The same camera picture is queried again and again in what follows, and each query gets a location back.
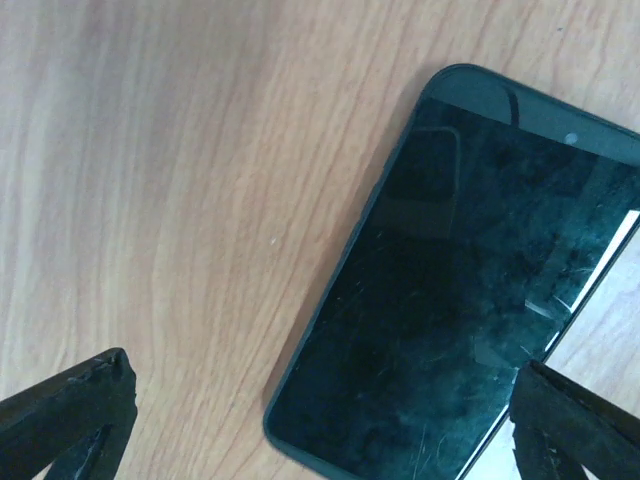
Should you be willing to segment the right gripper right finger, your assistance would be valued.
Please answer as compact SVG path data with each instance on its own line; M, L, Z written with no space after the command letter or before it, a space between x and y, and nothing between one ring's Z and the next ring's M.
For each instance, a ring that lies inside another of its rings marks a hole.
M639 477L639 419L543 363L519 370L509 417L523 479Z

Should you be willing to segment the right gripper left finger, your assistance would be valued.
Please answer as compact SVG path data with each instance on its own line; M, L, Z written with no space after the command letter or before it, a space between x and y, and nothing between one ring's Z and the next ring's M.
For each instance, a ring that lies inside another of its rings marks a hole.
M136 374L108 349L1 402L1 477L113 479L136 417Z

